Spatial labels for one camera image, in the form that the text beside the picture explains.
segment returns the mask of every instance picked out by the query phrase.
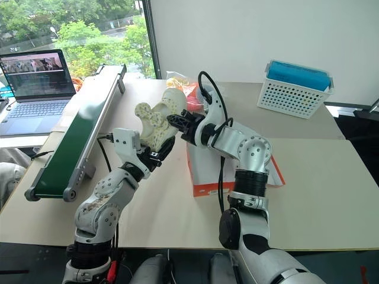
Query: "white plastic object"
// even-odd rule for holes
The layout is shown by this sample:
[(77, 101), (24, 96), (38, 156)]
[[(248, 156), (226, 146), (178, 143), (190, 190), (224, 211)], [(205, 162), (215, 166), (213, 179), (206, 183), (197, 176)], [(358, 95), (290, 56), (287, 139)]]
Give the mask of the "white plastic object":
[(266, 78), (256, 105), (308, 119), (333, 91), (333, 78), (330, 78), (330, 85), (324, 92)]

